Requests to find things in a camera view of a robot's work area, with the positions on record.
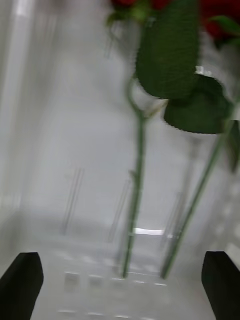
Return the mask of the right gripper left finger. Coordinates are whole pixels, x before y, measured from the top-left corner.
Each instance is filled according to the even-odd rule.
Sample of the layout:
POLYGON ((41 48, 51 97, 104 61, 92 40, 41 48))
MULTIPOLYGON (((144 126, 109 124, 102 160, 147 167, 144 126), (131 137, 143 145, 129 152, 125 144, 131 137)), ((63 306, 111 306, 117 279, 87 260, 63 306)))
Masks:
POLYGON ((29 320, 44 282, 37 252, 21 252, 0 278, 0 318, 29 320))

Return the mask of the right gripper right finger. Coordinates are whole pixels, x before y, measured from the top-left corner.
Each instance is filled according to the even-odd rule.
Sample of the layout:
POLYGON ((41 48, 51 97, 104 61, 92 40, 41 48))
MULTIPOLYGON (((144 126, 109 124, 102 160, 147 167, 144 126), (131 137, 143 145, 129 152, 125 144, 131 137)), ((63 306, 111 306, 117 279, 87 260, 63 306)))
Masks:
POLYGON ((240 270, 224 251, 207 251, 201 282, 217 320, 240 320, 240 270))

